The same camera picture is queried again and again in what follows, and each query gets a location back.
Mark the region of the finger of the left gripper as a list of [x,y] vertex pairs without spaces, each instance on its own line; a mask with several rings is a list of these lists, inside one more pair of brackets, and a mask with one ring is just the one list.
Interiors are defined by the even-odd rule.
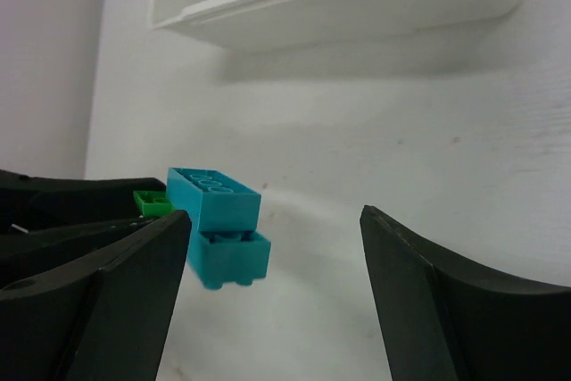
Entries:
[[1,232],[66,227],[140,215],[136,191],[164,191],[157,178],[105,180],[31,177],[1,171]]
[[1,235],[1,286],[33,277],[113,244],[149,225],[124,219]]

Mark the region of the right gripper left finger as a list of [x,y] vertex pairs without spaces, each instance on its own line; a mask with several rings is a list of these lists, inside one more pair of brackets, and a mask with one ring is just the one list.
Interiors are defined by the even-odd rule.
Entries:
[[1,289],[3,380],[154,380],[191,222],[174,211]]

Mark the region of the teal small lego brick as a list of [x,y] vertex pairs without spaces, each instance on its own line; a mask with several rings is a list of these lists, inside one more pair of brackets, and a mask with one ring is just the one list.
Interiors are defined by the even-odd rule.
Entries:
[[191,233],[187,260],[206,289],[250,286],[267,275],[271,242],[257,231]]

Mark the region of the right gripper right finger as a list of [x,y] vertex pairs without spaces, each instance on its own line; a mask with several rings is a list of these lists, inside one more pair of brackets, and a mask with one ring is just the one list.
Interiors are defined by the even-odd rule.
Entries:
[[569,379],[568,287],[486,267],[373,206],[360,230],[393,379]]

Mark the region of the small green lego brick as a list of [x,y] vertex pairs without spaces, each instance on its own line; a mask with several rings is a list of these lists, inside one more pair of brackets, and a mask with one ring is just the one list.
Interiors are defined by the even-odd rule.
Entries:
[[134,191],[133,197],[144,218],[160,218],[174,211],[165,191]]

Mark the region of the teal long lego brick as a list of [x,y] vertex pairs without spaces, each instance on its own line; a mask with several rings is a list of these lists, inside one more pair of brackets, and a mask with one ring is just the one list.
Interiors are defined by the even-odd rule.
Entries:
[[167,197],[204,232],[253,231],[261,194],[217,170],[169,168]]

